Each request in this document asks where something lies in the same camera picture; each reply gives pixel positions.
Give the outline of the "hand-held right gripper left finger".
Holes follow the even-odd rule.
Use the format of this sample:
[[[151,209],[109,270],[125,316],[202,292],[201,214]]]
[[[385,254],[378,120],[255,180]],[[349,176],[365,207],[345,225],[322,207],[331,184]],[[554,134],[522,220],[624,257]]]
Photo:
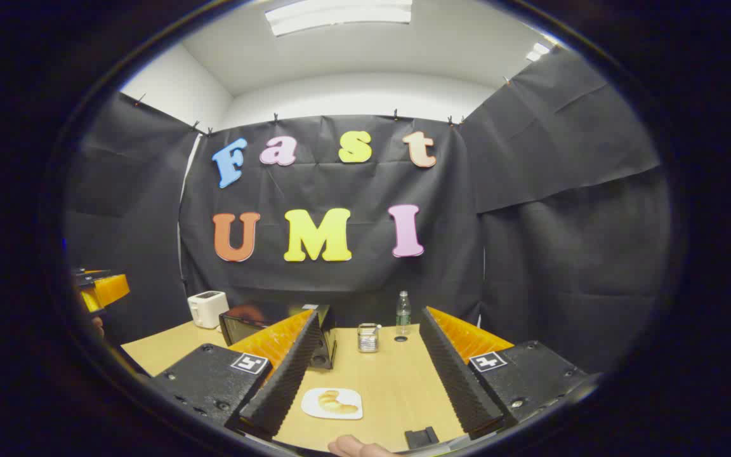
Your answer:
[[[229,348],[199,345],[154,376],[152,384],[197,419],[272,439],[320,338],[319,313],[302,310]]]

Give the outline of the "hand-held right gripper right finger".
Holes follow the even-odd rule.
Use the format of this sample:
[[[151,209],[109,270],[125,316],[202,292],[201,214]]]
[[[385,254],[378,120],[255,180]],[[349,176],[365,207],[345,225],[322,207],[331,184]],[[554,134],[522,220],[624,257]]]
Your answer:
[[[419,333],[473,439],[542,416],[600,379],[540,341],[512,344],[432,307],[421,313]]]

